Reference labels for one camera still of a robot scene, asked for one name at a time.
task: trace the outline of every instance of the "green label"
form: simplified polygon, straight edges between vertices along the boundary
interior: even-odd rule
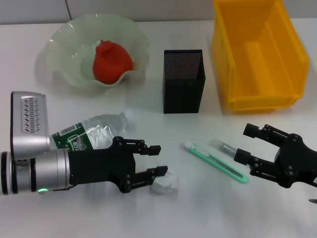
[[[78,150],[77,139],[81,138],[81,150],[92,150],[88,135],[81,123],[72,125],[58,133],[53,134],[53,139],[58,149],[65,148],[68,151]]]

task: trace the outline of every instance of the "yellow storage box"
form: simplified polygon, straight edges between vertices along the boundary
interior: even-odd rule
[[[309,58],[282,0],[214,0],[212,52],[227,106],[285,108],[304,93]]]

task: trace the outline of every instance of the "pen holder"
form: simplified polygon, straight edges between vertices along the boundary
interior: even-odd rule
[[[165,50],[164,113],[198,113],[205,78],[202,50]]]

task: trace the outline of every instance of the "red fruit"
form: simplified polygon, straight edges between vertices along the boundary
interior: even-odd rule
[[[132,68],[132,59],[121,45],[101,40],[100,45],[96,47],[93,64],[93,73],[98,81],[113,84],[124,72]]]

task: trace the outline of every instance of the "white tabletop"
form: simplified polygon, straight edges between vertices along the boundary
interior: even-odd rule
[[[301,135],[317,150],[317,19],[293,23],[312,63],[304,98],[262,115],[222,109],[210,55],[213,21],[139,23],[151,42],[145,83],[126,81],[96,93],[82,93],[47,74],[46,43],[61,24],[0,26],[0,150],[9,150],[11,91],[34,91],[47,96],[50,133],[95,115],[133,109],[134,137],[162,147],[159,156],[137,157],[137,168],[173,166],[180,178],[179,192],[167,195],[152,194],[149,187],[121,194],[115,185],[99,183],[45,195],[1,196],[1,238],[315,238],[317,205],[308,199],[317,198],[317,188],[303,183],[282,188],[214,152],[249,175],[250,182],[240,184],[180,148],[186,140],[205,146],[218,138],[273,161],[277,147],[242,135],[247,123],[268,123]],[[163,114],[163,51],[169,49],[203,50],[206,83],[198,114]]]

